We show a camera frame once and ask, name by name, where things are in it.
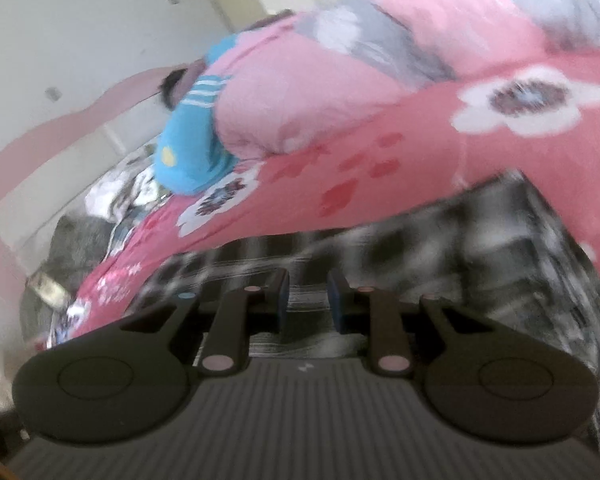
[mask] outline crumpled clothes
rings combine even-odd
[[[54,312],[51,330],[46,340],[46,348],[53,348],[67,341],[69,331],[80,326],[86,316],[89,315],[90,308],[91,303],[89,301],[76,300],[64,312]]]
[[[115,256],[122,251],[126,246],[126,242],[133,234],[134,229],[138,227],[153,211],[162,207],[167,200],[170,199],[170,197],[171,194],[161,194],[160,199],[156,202],[151,202],[147,206],[138,206],[129,209],[122,222],[119,222],[111,232],[109,247],[107,248],[107,255],[105,256],[105,259],[109,258],[110,256]]]
[[[152,152],[145,146],[107,171],[84,198],[87,214],[119,224],[130,208],[157,202],[164,190],[154,179]]]

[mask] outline white stripe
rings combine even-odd
[[[213,108],[215,103],[205,103],[204,101],[194,101],[193,99],[185,99],[183,101],[186,105],[200,106],[201,108]]]
[[[220,90],[216,90],[215,92],[211,92],[209,90],[190,90],[187,92],[187,95],[218,95]]]
[[[224,84],[226,81],[227,81],[227,79],[224,79],[221,81],[217,81],[217,80],[213,80],[213,79],[198,79],[196,81],[196,85],[220,86],[220,85]]]

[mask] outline black hair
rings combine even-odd
[[[162,104],[164,104],[169,110],[173,111],[175,108],[175,105],[171,102],[171,92],[173,92],[173,88],[178,84],[178,81],[182,79],[182,76],[184,76],[186,71],[186,68],[179,68],[171,72],[162,80],[160,85],[160,98],[162,100]]]

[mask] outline pink wall stripe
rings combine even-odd
[[[171,68],[133,75],[104,92],[91,106],[40,124],[0,152],[0,200],[42,164],[85,135],[157,93]],[[0,240],[0,297],[16,306],[24,289],[24,273]]]

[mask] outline white wall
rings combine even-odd
[[[0,150],[120,80],[195,60],[225,34],[209,0],[0,0]],[[45,95],[51,87],[56,102]],[[119,152],[143,141],[133,120],[108,133]],[[18,306],[0,298],[0,348],[13,349],[19,332]]]

